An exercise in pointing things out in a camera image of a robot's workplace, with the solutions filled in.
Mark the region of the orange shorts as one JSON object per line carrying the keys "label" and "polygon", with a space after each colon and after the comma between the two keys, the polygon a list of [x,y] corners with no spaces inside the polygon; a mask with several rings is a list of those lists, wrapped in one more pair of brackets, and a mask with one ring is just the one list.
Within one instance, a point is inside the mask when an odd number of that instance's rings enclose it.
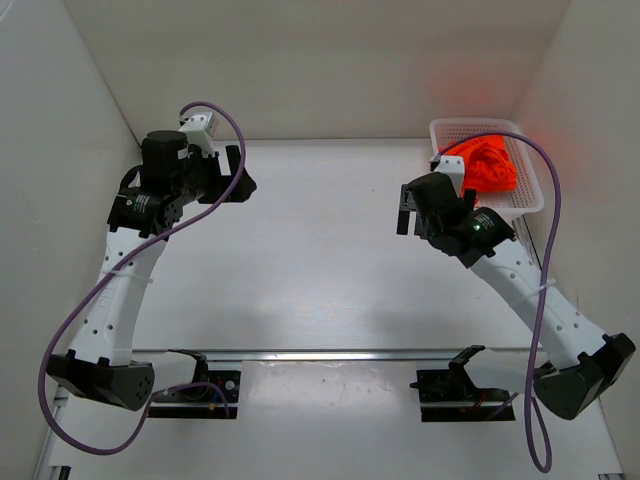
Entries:
{"label": "orange shorts", "polygon": [[443,148],[446,156],[459,157],[464,175],[453,179],[454,189],[463,196],[468,189],[481,193],[510,192],[517,187],[517,169],[501,136],[489,135]]}

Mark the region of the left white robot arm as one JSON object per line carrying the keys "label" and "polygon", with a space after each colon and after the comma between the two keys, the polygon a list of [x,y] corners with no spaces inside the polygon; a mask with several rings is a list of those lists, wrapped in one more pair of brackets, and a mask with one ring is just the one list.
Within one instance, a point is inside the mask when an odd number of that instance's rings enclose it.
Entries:
{"label": "left white robot arm", "polygon": [[65,320],[83,319],[62,354],[47,351],[39,378],[71,394],[140,410],[154,393],[175,386],[188,400],[206,395],[210,377],[201,354],[171,350],[151,361],[132,358],[133,334],[151,273],[169,238],[203,219],[183,220],[197,202],[211,214],[223,203],[247,201],[257,185],[246,172],[243,140],[225,149],[229,174],[204,133],[159,130],[141,144],[142,162],[123,176],[109,212],[99,279]]}

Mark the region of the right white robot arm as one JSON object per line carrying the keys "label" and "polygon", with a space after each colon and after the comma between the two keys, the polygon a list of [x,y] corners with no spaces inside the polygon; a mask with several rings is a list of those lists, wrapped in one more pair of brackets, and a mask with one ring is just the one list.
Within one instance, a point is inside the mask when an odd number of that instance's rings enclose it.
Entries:
{"label": "right white robot arm", "polygon": [[529,259],[515,231],[494,210],[472,208],[443,173],[423,175],[401,189],[397,232],[416,215],[420,238],[458,259],[492,287],[531,330],[542,348],[531,370],[532,395],[551,413],[576,418],[616,383],[636,351],[624,333],[608,335],[582,315]]}

